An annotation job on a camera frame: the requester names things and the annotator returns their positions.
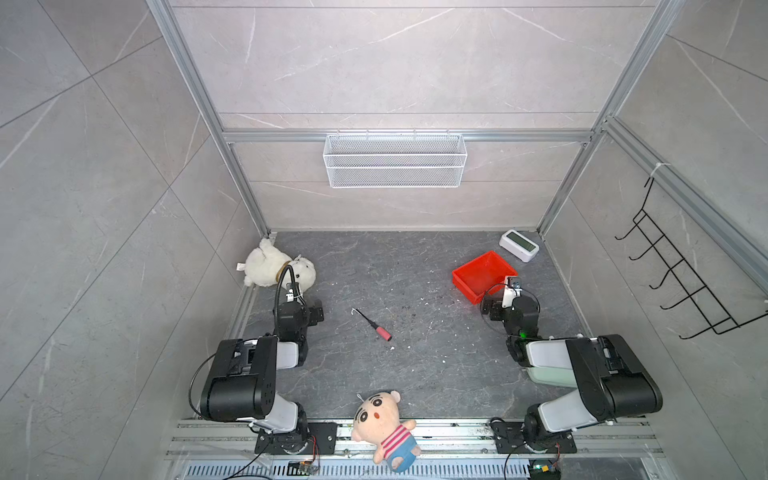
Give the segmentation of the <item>red-handled screwdriver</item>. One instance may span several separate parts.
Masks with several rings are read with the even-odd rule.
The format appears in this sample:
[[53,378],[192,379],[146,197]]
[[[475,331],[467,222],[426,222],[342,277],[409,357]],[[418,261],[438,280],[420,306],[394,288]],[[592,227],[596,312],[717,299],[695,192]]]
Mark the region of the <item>red-handled screwdriver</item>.
[[361,318],[363,318],[371,328],[373,328],[376,333],[385,341],[389,342],[392,339],[392,335],[382,326],[380,326],[378,323],[370,319],[368,316],[366,316],[363,312],[361,312],[357,308],[351,309],[352,314],[359,315]]

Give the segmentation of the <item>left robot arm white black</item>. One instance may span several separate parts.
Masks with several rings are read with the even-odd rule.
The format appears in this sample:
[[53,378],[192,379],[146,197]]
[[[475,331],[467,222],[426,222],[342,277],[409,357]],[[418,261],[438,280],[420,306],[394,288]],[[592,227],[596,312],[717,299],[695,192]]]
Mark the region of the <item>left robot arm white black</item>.
[[308,356],[308,329],[324,320],[321,301],[284,302],[273,310],[274,332],[253,339],[220,342],[200,393],[191,405],[205,420],[246,422],[263,442],[287,454],[298,454],[311,443],[307,415],[301,404],[277,392],[277,372],[302,366]]

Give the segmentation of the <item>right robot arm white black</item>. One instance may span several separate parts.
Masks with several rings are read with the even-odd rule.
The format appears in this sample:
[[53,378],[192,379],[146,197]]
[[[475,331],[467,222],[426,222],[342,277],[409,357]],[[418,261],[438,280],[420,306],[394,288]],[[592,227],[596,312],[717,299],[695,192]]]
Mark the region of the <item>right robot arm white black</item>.
[[523,291],[486,294],[480,311],[502,324],[510,356],[531,381],[569,390],[528,407],[511,439],[522,447],[544,453],[575,430],[662,409],[660,388],[622,336],[540,337],[540,303]]

